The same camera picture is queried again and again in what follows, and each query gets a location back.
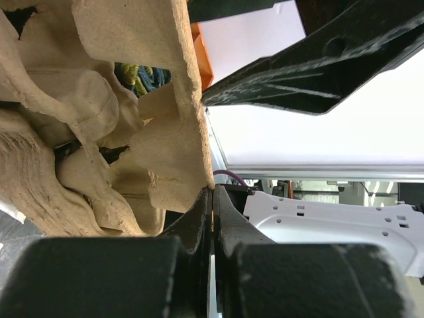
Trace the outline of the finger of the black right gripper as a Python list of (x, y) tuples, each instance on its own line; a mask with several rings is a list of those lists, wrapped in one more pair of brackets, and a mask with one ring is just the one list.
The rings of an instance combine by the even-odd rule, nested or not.
[(255, 105), (322, 115), (423, 48), (423, 10), (346, 9), (281, 52), (212, 85), (206, 107)]
[(200, 23), (271, 9), (280, 14), (283, 10), (298, 16), (295, 1), (263, 0), (191, 0), (187, 1), (189, 19)]

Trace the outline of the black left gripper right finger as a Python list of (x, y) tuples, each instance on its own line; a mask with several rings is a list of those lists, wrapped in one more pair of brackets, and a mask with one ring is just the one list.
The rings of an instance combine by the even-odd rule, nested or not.
[(217, 306), (224, 317), (413, 317), (394, 259), (375, 244), (278, 244), (213, 194)]

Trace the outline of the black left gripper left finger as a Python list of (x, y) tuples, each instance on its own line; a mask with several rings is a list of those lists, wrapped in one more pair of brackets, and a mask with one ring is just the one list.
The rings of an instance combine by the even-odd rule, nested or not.
[(211, 190), (157, 237), (43, 238), (1, 295), (2, 317), (206, 317)]

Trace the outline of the cardboard cup carrier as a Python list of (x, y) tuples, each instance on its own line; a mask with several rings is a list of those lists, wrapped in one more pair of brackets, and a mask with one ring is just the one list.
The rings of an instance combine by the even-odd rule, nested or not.
[[(170, 71), (137, 97), (115, 62)], [(1, 2), (1, 200), (49, 236), (156, 236), (213, 186), (185, 1)]]

